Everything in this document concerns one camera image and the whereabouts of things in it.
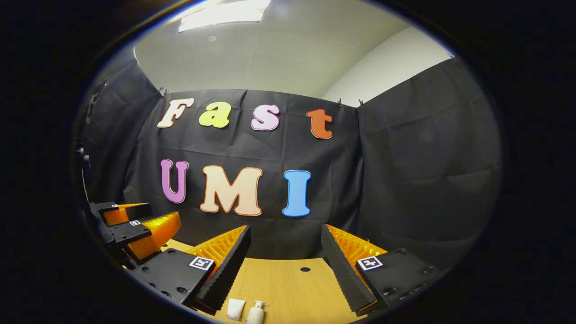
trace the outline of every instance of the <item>white bottle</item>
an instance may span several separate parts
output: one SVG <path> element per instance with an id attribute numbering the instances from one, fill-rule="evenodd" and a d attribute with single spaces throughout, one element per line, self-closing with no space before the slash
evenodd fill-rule
<path id="1" fill-rule="evenodd" d="M 256 305 L 250 308 L 250 312 L 248 313 L 245 324 L 261 324 L 262 318 L 264 317 L 264 310 L 262 309 L 262 306 L 270 306 L 260 300 L 255 301 L 255 303 Z"/>

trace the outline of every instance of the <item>white ceiling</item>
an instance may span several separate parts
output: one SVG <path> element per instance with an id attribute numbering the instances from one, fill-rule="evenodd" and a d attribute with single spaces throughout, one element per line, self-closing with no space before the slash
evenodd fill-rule
<path id="1" fill-rule="evenodd" d="M 180 20 L 161 25 L 136 44 L 138 62 L 156 87 L 318 98 L 368 52 L 409 26 L 360 0 L 272 0 L 257 23 L 182 33 L 179 25 Z"/>

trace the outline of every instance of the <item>table surface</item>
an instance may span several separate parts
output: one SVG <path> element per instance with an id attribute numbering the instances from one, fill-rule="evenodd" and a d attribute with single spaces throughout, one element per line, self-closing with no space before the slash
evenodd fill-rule
<path id="1" fill-rule="evenodd" d="M 187 251 L 192 246 L 170 240 L 166 247 Z M 303 272 L 300 268 L 310 268 Z M 228 298 L 245 300 L 239 321 L 226 317 Z M 303 260 L 267 260 L 245 258 L 236 280 L 228 293 L 222 309 L 214 316 L 203 313 L 222 323 L 244 323 L 261 300 L 264 306 L 263 324 L 291 323 L 334 323 L 345 324 L 357 321 L 350 311 L 346 298 L 332 269 L 321 258 Z"/>

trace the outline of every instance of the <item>white wall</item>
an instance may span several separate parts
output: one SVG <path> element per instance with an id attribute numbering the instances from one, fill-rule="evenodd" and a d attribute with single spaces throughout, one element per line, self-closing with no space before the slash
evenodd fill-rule
<path id="1" fill-rule="evenodd" d="M 343 75 L 322 99 L 359 106 L 414 75 L 450 58 L 449 51 L 414 27 L 386 39 Z"/>

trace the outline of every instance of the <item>purple letter u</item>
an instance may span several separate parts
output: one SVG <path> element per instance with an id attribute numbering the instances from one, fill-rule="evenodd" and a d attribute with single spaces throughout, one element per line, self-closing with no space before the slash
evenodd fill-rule
<path id="1" fill-rule="evenodd" d="M 176 169 L 178 170 L 178 191 L 172 191 L 170 187 L 170 170 L 172 169 L 172 161 L 162 160 L 160 162 L 162 167 L 162 190 L 164 191 L 164 196 L 168 200 L 180 204 L 186 198 L 186 170 L 188 169 L 188 162 L 178 161 L 176 162 Z"/>

